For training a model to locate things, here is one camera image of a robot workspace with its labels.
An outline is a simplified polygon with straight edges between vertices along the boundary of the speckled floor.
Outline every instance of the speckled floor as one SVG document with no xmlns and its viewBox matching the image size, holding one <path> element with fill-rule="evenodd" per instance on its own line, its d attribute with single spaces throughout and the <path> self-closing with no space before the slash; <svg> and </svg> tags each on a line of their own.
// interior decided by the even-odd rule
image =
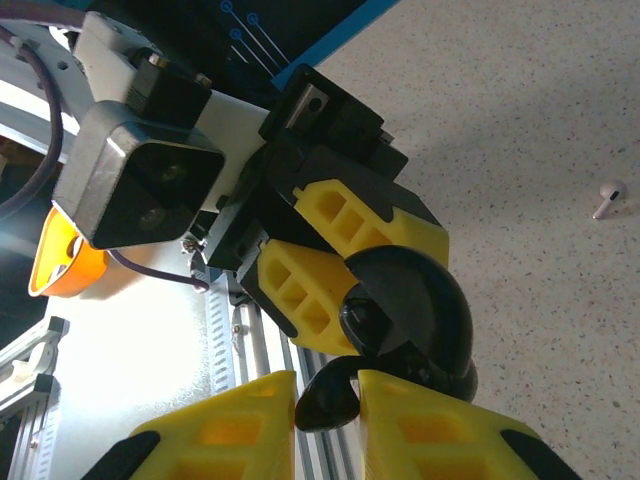
<svg viewBox="0 0 640 480">
<path fill-rule="evenodd" d="M 640 478 L 640 3 L 403 0 L 322 70 L 451 232 L 476 403 L 585 479 Z M 596 222 L 616 177 L 631 198 Z"/>
</svg>

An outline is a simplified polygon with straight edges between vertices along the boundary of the yellow 3d-printed part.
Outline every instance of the yellow 3d-printed part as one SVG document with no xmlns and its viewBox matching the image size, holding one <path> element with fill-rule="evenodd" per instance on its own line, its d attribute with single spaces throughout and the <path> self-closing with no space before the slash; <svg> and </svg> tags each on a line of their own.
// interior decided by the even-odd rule
<svg viewBox="0 0 640 480">
<path fill-rule="evenodd" d="M 357 354 L 338 314 L 358 282 L 340 256 L 271 240 L 258 257 L 258 282 L 298 330 L 293 343 L 330 355 Z"/>
<path fill-rule="evenodd" d="M 294 385 L 273 373 L 141 425 L 161 440 L 132 480 L 292 479 Z"/>
<path fill-rule="evenodd" d="M 365 480 L 537 480 L 500 436 L 526 425 L 377 371 L 358 375 Z"/>
<path fill-rule="evenodd" d="M 296 189 L 295 209 L 343 258 L 370 247 L 399 245 L 449 262 L 449 234 L 426 220 L 393 208 L 385 222 L 340 180 L 323 180 Z"/>
</svg>

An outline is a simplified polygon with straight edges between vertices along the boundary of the cable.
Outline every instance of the cable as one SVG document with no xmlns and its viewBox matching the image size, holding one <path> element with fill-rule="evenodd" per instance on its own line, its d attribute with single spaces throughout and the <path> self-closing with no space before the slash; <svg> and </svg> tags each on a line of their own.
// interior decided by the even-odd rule
<svg viewBox="0 0 640 480">
<path fill-rule="evenodd" d="M 20 41 L 20 38 L 0 25 L 0 40 L 13 47 L 16 41 Z M 42 190 L 55 172 L 60 152 L 62 152 L 62 140 L 64 138 L 61 98 L 55 79 L 30 45 L 22 43 L 18 49 L 18 53 L 22 55 L 29 65 L 31 65 L 31 68 L 33 68 L 49 102 L 51 142 L 49 143 L 47 154 L 42 159 L 33 176 L 15 195 L 0 204 L 0 221 L 24 207 L 29 200 Z"/>
<path fill-rule="evenodd" d="M 24 0 L 0 1 L 0 20 L 36 23 L 79 32 L 82 29 L 84 15 L 80 10 L 62 5 Z"/>
<path fill-rule="evenodd" d="M 122 255 L 117 250 L 109 250 L 109 255 L 118 262 L 123 267 L 127 267 L 134 272 L 140 273 L 142 275 L 146 275 L 148 277 L 159 278 L 160 280 L 168 280 L 170 282 L 182 283 L 184 285 L 191 285 L 198 289 L 199 292 L 204 293 L 209 290 L 209 284 L 203 280 L 198 280 L 197 278 L 192 277 L 183 277 L 182 275 L 176 275 L 174 273 L 161 272 L 159 270 L 154 270 L 149 267 L 145 267 L 143 265 L 139 265 L 135 262 L 132 262 L 127 257 Z"/>
</svg>

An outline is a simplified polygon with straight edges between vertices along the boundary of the white earbud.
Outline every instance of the white earbud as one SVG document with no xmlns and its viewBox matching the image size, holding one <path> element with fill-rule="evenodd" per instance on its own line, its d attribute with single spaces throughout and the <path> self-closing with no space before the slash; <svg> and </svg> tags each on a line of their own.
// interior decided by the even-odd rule
<svg viewBox="0 0 640 480">
<path fill-rule="evenodd" d="M 622 200 L 627 196 L 627 186 L 620 180 L 609 180 L 600 187 L 600 196 L 604 198 L 604 202 L 602 202 L 600 208 L 596 210 L 596 213 L 593 214 L 595 220 L 603 218 L 613 202 Z"/>
</svg>

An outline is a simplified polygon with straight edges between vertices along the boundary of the blue edge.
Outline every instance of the blue edge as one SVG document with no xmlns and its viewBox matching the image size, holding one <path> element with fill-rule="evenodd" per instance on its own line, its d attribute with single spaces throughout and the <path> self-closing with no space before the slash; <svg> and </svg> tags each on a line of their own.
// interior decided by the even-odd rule
<svg viewBox="0 0 640 480">
<path fill-rule="evenodd" d="M 276 75 L 273 84 L 282 90 L 298 65 L 318 65 L 399 1 L 369 0 Z"/>
</svg>

